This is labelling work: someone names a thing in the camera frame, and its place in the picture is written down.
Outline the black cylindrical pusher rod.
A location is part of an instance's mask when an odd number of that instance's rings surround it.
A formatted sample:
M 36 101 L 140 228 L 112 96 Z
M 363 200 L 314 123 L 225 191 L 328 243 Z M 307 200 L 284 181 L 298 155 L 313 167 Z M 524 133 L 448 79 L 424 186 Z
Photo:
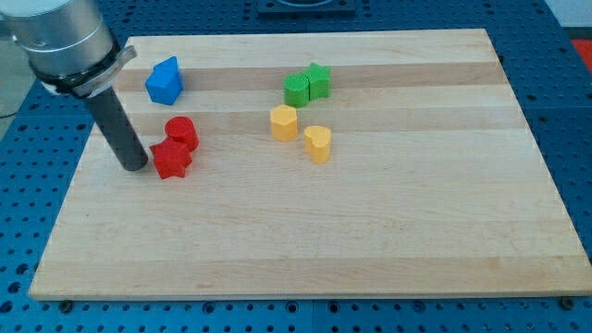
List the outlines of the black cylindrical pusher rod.
M 115 91 L 108 88 L 86 99 L 85 105 L 121 166 L 127 171 L 142 169 L 147 153 Z

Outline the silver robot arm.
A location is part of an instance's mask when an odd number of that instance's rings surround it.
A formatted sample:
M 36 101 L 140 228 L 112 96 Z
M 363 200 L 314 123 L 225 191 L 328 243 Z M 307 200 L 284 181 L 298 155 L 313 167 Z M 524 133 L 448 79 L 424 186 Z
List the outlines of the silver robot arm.
M 44 88 L 82 100 L 122 167 L 142 169 L 147 153 L 114 89 L 136 57 L 121 47 L 92 0 L 1 0 L 1 16 Z

